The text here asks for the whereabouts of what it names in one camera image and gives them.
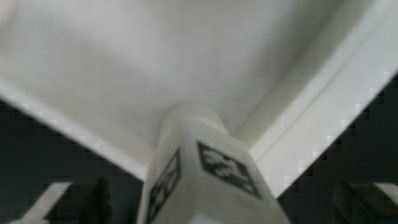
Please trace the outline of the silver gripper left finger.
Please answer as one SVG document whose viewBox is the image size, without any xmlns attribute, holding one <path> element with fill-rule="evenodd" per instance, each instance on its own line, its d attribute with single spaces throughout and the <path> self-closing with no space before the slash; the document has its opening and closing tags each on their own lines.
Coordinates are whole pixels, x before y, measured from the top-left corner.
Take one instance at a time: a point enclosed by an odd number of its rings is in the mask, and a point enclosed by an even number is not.
<svg viewBox="0 0 398 224">
<path fill-rule="evenodd" d="M 10 224 L 111 224 L 108 182 L 54 182 Z"/>
</svg>

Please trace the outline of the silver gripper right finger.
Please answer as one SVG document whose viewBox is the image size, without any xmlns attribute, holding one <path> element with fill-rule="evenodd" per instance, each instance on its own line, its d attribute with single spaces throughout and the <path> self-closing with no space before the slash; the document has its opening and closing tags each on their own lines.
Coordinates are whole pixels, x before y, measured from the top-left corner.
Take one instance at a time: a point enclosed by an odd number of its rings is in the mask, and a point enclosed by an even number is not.
<svg viewBox="0 0 398 224">
<path fill-rule="evenodd" d="M 398 224 L 398 185 L 339 182 L 331 224 Z"/>
</svg>

